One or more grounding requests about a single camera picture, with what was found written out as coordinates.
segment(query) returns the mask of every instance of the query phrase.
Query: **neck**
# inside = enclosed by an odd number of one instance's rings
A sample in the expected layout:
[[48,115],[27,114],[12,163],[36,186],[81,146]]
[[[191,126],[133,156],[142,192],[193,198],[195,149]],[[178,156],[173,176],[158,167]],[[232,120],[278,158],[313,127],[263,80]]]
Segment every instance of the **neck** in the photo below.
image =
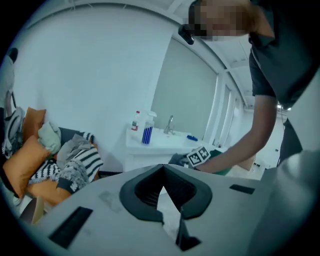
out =
[[251,17],[250,33],[274,38],[275,34],[262,9],[249,2],[247,10]]

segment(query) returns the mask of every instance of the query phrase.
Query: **bottle with red label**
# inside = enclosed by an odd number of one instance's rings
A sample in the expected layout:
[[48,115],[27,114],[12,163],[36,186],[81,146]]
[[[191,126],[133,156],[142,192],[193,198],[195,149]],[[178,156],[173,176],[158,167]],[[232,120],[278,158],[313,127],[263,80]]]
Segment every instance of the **bottle with red label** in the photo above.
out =
[[140,111],[137,111],[134,116],[134,120],[132,121],[131,130],[138,131],[139,127],[139,115]]

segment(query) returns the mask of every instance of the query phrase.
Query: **backpack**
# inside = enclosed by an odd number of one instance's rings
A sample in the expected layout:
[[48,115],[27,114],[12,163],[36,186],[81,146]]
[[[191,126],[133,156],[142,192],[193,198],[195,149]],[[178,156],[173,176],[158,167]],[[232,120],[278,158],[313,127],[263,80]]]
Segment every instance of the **backpack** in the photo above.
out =
[[25,120],[25,112],[17,107],[13,114],[4,119],[4,141],[2,154],[9,159],[23,145],[22,128]]

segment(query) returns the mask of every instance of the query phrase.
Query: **faucet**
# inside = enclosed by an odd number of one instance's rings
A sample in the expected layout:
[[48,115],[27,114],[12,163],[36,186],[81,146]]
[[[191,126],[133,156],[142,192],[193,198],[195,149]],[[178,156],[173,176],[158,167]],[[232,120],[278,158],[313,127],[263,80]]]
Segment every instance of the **faucet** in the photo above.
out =
[[165,134],[169,134],[169,133],[174,134],[174,130],[170,127],[170,125],[171,125],[171,123],[172,123],[173,120],[174,120],[174,116],[171,115],[170,118],[169,118],[168,124],[167,124],[167,126],[165,127],[163,133],[165,133]]

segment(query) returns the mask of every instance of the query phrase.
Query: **green object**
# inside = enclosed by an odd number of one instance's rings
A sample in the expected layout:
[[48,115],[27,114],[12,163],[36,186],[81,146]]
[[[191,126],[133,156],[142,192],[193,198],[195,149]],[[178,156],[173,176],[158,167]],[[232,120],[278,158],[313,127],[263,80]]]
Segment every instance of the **green object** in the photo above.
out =
[[[222,154],[220,151],[218,151],[218,150],[212,150],[212,151],[210,151],[210,155],[211,155],[211,157],[210,157],[210,159],[211,158],[214,158],[214,157],[217,157],[217,156],[219,156],[220,154]],[[224,169],[224,170],[221,170],[221,171],[219,171],[219,172],[215,172],[214,174],[216,174],[216,175],[221,175],[221,176],[225,176],[225,175],[227,175],[227,173],[229,172],[231,170],[231,168],[227,168],[227,169]]]

